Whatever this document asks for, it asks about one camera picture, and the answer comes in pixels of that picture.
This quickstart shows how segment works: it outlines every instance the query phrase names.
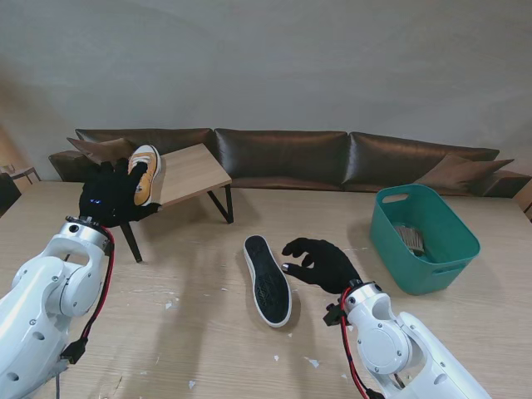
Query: red cable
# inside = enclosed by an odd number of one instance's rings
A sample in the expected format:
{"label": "red cable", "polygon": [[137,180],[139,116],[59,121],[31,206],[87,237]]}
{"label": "red cable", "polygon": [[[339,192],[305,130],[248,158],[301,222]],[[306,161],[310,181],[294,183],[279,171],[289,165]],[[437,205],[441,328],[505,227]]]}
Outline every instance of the red cable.
{"label": "red cable", "polygon": [[358,375],[357,368],[355,367],[355,363],[352,360],[351,355],[351,348],[349,347],[349,341],[347,340],[347,316],[343,312],[343,306],[346,300],[346,296],[351,292],[351,289],[346,289],[342,297],[340,299],[340,310],[342,310],[342,318],[340,319],[340,327],[342,329],[342,340],[343,340],[343,347],[346,351],[347,355],[347,362],[349,363],[349,370],[351,371],[351,377],[352,380],[355,382],[355,385],[357,386],[358,391],[362,395],[363,399],[368,399],[366,393],[364,392],[364,388],[362,387],[362,381],[360,379],[360,376]]}
{"label": "red cable", "polygon": [[106,278],[104,280],[103,288],[101,289],[100,300],[96,305],[96,310],[87,322],[85,328],[83,328],[83,332],[81,333],[82,338],[87,338],[89,336],[92,324],[96,321],[96,318],[103,309],[103,305],[106,302],[107,294],[109,293],[109,287],[111,286],[111,275],[113,273],[113,267],[115,265],[115,238],[113,237],[113,234],[111,234],[111,231],[109,231],[109,229],[103,226],[101,227],[106,231],[109,241],[111,242],[111,252],[109,254],[109,263],[107,265]]}

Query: basket handle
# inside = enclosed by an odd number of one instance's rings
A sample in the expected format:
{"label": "basket handle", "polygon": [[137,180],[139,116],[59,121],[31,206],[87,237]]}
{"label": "basket handle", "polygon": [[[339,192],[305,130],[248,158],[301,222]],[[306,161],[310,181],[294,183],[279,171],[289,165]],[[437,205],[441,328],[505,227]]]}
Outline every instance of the basket handle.
{"label": "basket handle", "polygon": [[410,196],[411,189],[412,185],[399,185],[397,187],[380,190],[377,193],[377,202],[382,205],[407,200]]}

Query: gray wall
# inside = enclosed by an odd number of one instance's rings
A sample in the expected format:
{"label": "gray wall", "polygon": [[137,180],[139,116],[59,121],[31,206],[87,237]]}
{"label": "gray wall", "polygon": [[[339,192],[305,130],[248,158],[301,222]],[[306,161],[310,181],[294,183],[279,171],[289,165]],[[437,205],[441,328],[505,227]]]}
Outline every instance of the gray wall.
{"label": "gray wall", "polygon": [[2,0],[0,123],[45,178],[73,129],[339,129],[532,173],[529,0]]}

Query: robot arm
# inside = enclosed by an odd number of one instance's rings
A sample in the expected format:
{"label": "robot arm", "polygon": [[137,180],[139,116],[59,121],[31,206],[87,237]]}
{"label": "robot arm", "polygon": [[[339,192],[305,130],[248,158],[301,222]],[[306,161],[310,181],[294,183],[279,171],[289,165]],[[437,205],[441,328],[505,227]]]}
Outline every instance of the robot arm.
{"label": "robot arm", "polygon": [[[31,397],[79,359],[86,337],[65,351],[70,324],[96,301],[104,258],[109,254],[111,260],[113,250],[111,235],[98,224],[67,218],[44,251],[18,270],[12,290],[0,300],[2,399]],[[65,254],[88,261],[68,262],[62,259]]]}
{"label": "robot arm", "polygon": [[[488,393],[417,318],[396,317],[390,297],[375,283],[359,284],[345,299],[347,320],[357,326],[364,367],[390,399],[489,399]],[[421,367],[408,385],[392,376]]]}

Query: shoe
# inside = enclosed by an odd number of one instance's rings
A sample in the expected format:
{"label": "shoe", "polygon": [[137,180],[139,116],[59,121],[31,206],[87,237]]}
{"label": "shoe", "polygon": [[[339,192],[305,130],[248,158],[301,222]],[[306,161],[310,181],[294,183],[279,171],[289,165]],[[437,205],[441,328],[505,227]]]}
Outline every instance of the shoe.
{"label": "shoe", "polygon": [[139,162],[147,164],[148,170],[142,175],[139,185],[136,186],[135,205],[146,206],[151,203],[151,186],[154,178],[160,172],[159,152],[153,145],[141,145],[130,157],[127,173],[131,173]]}
{"label": "shoe", "polygon": [[264,237],[252,235],[244,242],[244,257],[253,284],[255,305],[270,327],[282,327],[290,319],[292,294]]}

